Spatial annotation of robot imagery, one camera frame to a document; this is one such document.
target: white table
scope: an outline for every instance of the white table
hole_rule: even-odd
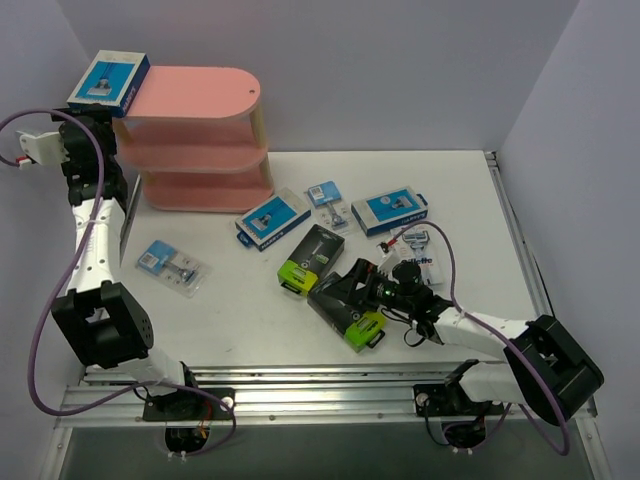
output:
[[[296,193],[334,180],[347,201],[411,185],[429,201],[428,218],[447,232],[457,257],[458,298],[468,310],[533,318],[534,309],[507,224],[480,151],[271,153],[276,189]],[[142,197],[122,262],[122,282],[146,309],[156,345],[190,366],[330,366],[457,362],[480,358],[456,347],[426,342],[408,348],[405,326],[389,322],[374,349],[354,353],[306,304],[278,284],[276,272],[314,220],[264,252],[246,249],[235,237],[235,215],[154,210]],[[375,245],[361,231],[347,236],[335,269],[346,273],[358,257],[378,261]],[[434,232],[446,278],[444,243]],[[192,299],[155,283],[135,268],[156,239],[213,267]],[[448,298],[448,283],[436,289]]]

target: black and green box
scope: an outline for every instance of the black and green box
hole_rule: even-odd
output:
[[[360,312],[325,293],[325,290],[340,280],[336,272],[319,282],[309,295],[307,303],[353,348],[356,352],[364,347],[375,347],[384,337],[387,319],[379,312]]]
[[[344,250],[344,238],[314,225],[278,270],[284,288],[306,296],[324,278]]]

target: shelf unit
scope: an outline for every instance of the shelf unit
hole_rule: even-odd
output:
[[[124,120],[120,154],[162,210],[246,212],[273,193],[260,83],[223,67],[151,67]]]

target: product package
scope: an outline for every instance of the product package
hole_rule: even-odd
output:
[[[114,117],[127,114],[149,72],[144,53],[100,50],[67,99],[72,108],[98,103],[109,107]]]
[[[288,188],[236,220],[238,240],[262,251],[311,216],[307,203]]]
[[[189,298],[211,273],[208,265],[160,240],[147,248],[136,267]]]
[[[394,228],[391,235],[395,236],[401,230],[402,228]],[[411,227],[398,237],[398,241],[391,248],[396,251],[400,260],[409,260],[420,266],[425,285],[438,285],[444,281],[427,225]]]
[[[427,216],[425,198],[411,187],[382,193],[351,204],[351,211],[367,237]]]
[[[343,250],[344,238],[314,225],[278,270],[280,285],[306,296],[329,272]]]
[[[307,303],[354,351],[375,347],[385,335],[382,329],[387,319],[379,312],[359,312],[326,295],[325,289],[338,280],[340,275],[330,273],[311,290]]]
[[[347,235],[357,230],[356,221],[334,182],[314,185],[305,192],[313,215],[327,230]]]

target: gray wall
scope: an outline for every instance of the gray wall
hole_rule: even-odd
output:
[[[275,150],[376,150],[500,146],[577,0],[59,3],[90,57],[256,74]]]
[[[601,433],[640,468],[640,2],[582,0],[500,164],[556,313],[603,369]]]
[[[64,100],[88,64],[53,0],[5,0],[0,15],[0,118],[28,107]],[[0,151],[15,158],[10,133],[18,127],[53,124],[42,118],[16,121],[0,135]],[[53,284],[71,256],[74,225],[62,174],[18,172],[0,165],[0,471],[2,478],[36,478],[54,419],[40,413],[27,393],[27,355],[33,329]],[[42,397],[58,406],[79,365],[50,322],[38,363]]]

